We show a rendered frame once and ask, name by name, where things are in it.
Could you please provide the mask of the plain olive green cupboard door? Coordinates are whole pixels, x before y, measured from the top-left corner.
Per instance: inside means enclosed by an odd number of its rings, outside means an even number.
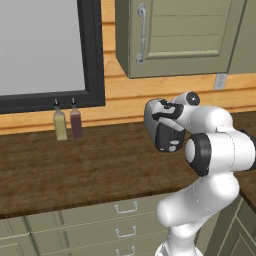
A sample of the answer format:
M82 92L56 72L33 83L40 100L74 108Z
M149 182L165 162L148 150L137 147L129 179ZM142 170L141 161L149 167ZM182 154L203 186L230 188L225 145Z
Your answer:
M228 73L256 73L256 0L246 0Z

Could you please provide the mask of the yellow oil bottle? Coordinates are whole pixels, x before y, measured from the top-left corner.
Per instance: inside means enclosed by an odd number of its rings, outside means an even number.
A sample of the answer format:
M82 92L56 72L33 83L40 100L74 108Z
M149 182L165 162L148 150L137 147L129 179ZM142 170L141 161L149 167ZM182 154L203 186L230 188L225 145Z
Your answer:
M60 104L57 100L54 100L55 113L53 116L53 122L55 127L56 139L58 141L67 139L67 128L65 114L60 110Z

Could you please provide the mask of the grey wall socket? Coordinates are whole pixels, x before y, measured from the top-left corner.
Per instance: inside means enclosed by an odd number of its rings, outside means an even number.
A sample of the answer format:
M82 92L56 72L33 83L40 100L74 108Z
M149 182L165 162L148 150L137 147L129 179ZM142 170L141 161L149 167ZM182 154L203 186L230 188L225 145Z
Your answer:
M227 79L226 73L217 74L215 77L213 89L214 90L223 90L225 87L226 79Z

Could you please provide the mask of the silver and black toaster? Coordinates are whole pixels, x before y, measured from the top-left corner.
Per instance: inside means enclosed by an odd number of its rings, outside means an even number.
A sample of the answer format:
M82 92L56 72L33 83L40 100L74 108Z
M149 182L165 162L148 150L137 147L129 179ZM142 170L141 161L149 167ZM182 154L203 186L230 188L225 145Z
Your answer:
M147 102L144 109L144 124L159 151L176 152L183 146L186 130L174 120L164 118L163 122L159 122L153 119L152 110L160 102L160 98Z

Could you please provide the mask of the small olive green drawer front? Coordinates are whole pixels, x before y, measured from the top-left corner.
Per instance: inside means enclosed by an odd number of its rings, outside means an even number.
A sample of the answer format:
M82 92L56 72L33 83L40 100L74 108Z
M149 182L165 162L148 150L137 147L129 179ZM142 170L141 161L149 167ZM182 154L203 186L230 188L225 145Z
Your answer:
M23 217L0 219L0 239L28 233L29 229Z

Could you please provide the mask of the dark red bottle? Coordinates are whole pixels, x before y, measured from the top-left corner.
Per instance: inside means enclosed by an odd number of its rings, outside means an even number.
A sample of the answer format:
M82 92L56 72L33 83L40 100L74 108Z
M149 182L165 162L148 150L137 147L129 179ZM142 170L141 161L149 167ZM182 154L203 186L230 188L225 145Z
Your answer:
M82 122L81 122L81 113L76 107L75 99L71 100L72 110L70 112L70 123L73 139L80 139L83 137L82 134Z

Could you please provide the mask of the olive green corner cupboard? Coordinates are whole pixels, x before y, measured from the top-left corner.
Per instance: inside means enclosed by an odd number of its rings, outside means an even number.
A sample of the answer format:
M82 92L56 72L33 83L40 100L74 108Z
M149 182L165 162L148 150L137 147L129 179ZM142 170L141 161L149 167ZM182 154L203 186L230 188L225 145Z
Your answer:
M256 213L241 196L220 212L204 256L256 256Z

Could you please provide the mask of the black framed window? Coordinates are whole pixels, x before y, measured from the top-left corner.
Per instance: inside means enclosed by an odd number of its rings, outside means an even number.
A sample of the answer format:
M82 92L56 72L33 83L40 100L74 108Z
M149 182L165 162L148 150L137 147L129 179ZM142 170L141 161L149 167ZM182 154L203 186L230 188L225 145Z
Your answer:
M105 104L100 0L0 0L0 114Z

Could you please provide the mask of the olive green base cupboard door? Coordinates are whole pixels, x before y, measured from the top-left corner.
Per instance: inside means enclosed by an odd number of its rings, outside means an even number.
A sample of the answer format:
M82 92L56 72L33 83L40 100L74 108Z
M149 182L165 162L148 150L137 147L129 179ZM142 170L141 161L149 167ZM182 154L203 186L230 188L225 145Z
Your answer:
M0 239L0 256L38 256L29 234Z

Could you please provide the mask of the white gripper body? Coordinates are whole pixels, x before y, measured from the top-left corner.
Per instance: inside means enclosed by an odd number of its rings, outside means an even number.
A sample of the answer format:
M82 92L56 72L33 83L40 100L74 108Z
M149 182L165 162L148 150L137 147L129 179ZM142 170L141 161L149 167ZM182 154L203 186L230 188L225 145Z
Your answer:
M163 99L161 101L161 104L162 104L162 112L168 113L171 115L181 114L184 109L184 106L179 102L177 97L170 100Z

